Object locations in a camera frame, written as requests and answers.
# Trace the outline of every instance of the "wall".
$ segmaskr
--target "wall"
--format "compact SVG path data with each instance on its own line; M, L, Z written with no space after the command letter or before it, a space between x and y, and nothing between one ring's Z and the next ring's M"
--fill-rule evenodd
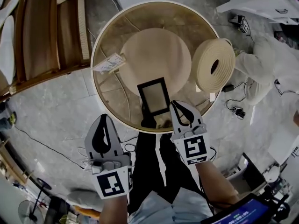
M0 174L0 217L7 224L22 224L18 207L25 198Z
M293 186L293 193L299 193L299 157L290 156L281 177Z

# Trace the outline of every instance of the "electrical cable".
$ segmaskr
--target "electrical cable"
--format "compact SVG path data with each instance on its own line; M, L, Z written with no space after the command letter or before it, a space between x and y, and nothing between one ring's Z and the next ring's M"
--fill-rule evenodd
M122 144L122 143L129 142L129 141L131 141L131 140L133 140L133 139L136 139L136 138L138 138L138 136L136 136L136 137L133 137L133 138L131 138L131 139L129 139L129 140L123 141L123 142L121 142L121 144Z
M237 86L234 87L234 89L237 88L237 87L239 87L241 84L245 84L246 85L247 82L242 82L242 83L238 84Z
M210 160L213 162L216 159L217 151L214 147L210 147L211 150L215 151L214 155L210 158Z
M93 36L93 38L95 39L95 41L97 40L97 38L95 37L95 35L89 30L89 28L87 28L87 31L90 33L90 35Z
M255 42L254 42L254 40L253 40L253 38L252 38L252 36L251 36L251 29L250 29L249 23L248 23L248 21L246 20L245 17L244 17L244 20L247 22L248 29L249 29L249 35L246 35L246 36L250 36L250 38L252 39L253 44L255 44Z
M84 169L82 166L80 166L79 164L77 164L76 162L74 162L73 160L71 160L70 158L68 158L67 156L65 156L64 154L62 154L62 153L58 152L57 150L55 150L55 149L53 149L53 148L51 148L51 147L49 147L49 146L43 144L42 142L40 142L40 141L38 141L38 140L32 138L27 132L25 132L25 131L19 129L17 126L15 126L15 128L16 128L17 130L19 130L20 132L26 134L31 140L33 140L33 141L35 141L35 142L37 142L37 143L39 143L39 144L41 144L41 145L47 147L48 149L50 149L50 150L52 150L52 151L54 151L54 152L60 154L61 156L63 156L63 157L66 158L67 160L69 160L69 161L71 161L72 163L74 163L74 164L76 164L77 166L79 166L81 169Z
M229 106L228 106L229 101L242 102L242 101L246 98L245 87L246 87L246 85L247 85L247 82L242 82L241 84L244 84L244 95L245 95L245 96L244 96L242 99L228 99L228 100L225 102L225 106L226 106L230 111L233 111L233 109L232 109L232 108L229 108Z
M133 151L127 150L127 148L126 148L127 145L133 146L133 147L134 147L134 150L133 150ZM134 144L125 144L125 146L124 146L123 148L124 148L127 152L129 152L129 153L133 153L133 152L136 151L136 145L134 145Z
M79 154L81 154L83 157L86 157L86 158L88 158L88 156L86 156L86 155L84 155L84 154L82 154L82 153L80 153L80 152L79 152L79 150L80 150L80 149L84 149L84 150L85 150L85 152L86 152L86 149L85 149L85 148L83 148L83 147L78 147L78 148L77 148L77 152L78 152Z
M296 93L296 92L294 92L294 91L284 91L284 92L282 92L282 91L277 87L277 84L278 84L278 80L276 79L276 80L274 81L274 86L275 86L275 88L277 89L277 91L279 92L279 95L280 95L280 96L282 96L282 95L284 95L284 94L287 94L287 93L293 93L293 94L299 95L298 93Z

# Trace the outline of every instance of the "black picture frame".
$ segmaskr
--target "black picture frame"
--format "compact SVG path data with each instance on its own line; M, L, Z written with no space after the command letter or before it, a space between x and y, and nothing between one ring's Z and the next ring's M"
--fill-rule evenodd
M158 111L155 111L155 112L150 112L150 108L149 108L149 105L146 101L145 95L143 93L143 89L148 87L148 86L155 85L155 84L161 84L167 108L162 109L162 110L158 110ZM164 77L158 78L158 79L155 79L155 80L151 80L151 81L148 81L148 82L145 82L145 83L142 83L142 84L139 84L139 85L137 85L137 88L138 88L140 98L141 98L141 100L144 104L144 108L145 108L146 112L150 113L152 116L156 116L156 115L159 115L159 114L169 112L170 99L169 99L169 95L168 95L168 91L167 91L167 87L166 87Z

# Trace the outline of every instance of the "black device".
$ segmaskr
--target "black device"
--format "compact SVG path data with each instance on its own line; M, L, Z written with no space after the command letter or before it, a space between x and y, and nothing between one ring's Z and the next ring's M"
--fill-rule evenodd
M230 91L233 91L235 88L232 84L228 84L226 86L223 87L222 91L224 92L230 92Z
M244 119L246 113L244 112L243 108L234 106L232 108L232 112L235 113L236 116L240 117L241 119Z
M278 207L252 193L201 224L267 224Z
M152 116L169 111L170 99L164 78L137 85L145 111Z

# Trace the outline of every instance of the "power adapter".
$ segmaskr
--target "power adapter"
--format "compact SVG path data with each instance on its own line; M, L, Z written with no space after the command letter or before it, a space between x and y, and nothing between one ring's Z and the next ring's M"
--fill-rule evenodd
M234 106L231 110L239 119L244 119L246 113L244 112L243 108Z
M223 87L222 91L224 92L230 92L234 90L234 86L232 84L228 84L226 86Z

